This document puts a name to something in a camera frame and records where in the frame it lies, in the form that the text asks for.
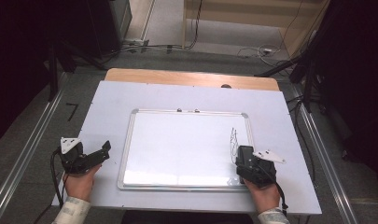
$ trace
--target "whiteboard frame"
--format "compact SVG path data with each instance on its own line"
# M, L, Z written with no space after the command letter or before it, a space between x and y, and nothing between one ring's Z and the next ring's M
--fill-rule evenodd
M151 114L163 114L163 115L198 115L198 116L226 116L226 117L242 117L245 121L245 137L247 137L247 144L249 146L254 146L253 144L253 134L251 131L251 124L249 117L246 113L237 112L216 112L216 111L199 111L187 110L183 111L181 109L177 110L157 110L157 109L134 109L130 115L130 122L127 132L127 137L124 145L124 151L121 159L121 167L119 170L118 187L120 190L167 190L167 191L247 191L245 185L237 184L227 185L227 186L202 186L202 185L163 185L163 184L126 184L124 183L125 171L127 168L127 163L129 159L131 143L133 140L133 130L135 127L135 119L137 119L138 113L151 113Z

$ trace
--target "gray carpet floor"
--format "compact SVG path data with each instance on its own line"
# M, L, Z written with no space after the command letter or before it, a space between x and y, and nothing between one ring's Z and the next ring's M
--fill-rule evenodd
M165 50L154 49L149 49L144 53L123 52L106 65L108 67L211 72L237 76L252 76L270 69L269 65L264 64L258 58L241 59L231 55L189 51L173 51L167 54ZM0 223L33 223L43 209L50 204L54 197L49 170L50 155L59 145L62 136L79 134L98 83L104 77L105 71L98 71L90 65L80 66L74 74L69 74L62 99L20 184L9 201ZM292 84L287 81L287 78L278 74L274 77L278 80L279 87L286 99L293 98ZM41 116L47 103L48 94L49 88L42 90L0 140L0 186ZM79 104L70 121L68 118L71 116L73 108L66 103ZM341 159L343 147L339 136L334 132L332 123L320 113L316 104L313 104L312 108L316 125L347 196L351 199L378 198L378 182L374 172L363 164ZM298 123L314 157L314 163L311 163L304 143L299 137L309 172L312 166L315 167L315 182L318 185L315 191L323 211L322 215L312 216L309 223L343 223L329 183L312 146L311 138L300 116ZM60 172L63 170L59 165L56 169ZM352 205L359 223L378 223L378 204L353 203ZM51 207L39 223L51 223L58 214L58 210L57 207ZM93 207L85 223L121 223L123 215L124 211L122 210ZM288 219L291 223L305 222L305 217L289 216Z

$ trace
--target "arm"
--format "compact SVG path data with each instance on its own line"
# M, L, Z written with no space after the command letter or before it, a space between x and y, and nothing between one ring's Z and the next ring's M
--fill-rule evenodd
M93 177L102 165L97 165L86 174L80 176L63 176L66 180L66 202L52 224L81 224L84 222L90 208L90 195Z
M279 209L280 195L275 184L271 184L262 189L255 184L244 179L247 188L252 195L253 202L259 213L261 224L287 224L289 221Z

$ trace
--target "desk leg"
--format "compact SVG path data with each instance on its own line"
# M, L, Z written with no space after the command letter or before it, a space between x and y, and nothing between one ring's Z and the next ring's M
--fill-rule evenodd
M185 48L186 45L186 21L187 21L187 1L184 0L183 3L183 22L182 22L182 49Z

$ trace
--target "person's left hand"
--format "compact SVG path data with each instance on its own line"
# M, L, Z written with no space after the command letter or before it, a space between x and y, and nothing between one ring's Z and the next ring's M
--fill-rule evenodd
M66 180L65 188L67 195L78 198L86 202L90 202L92 192L93 177L95 173L101 168L102 164L92 167L84 175L69 175L63 176L63 181Z

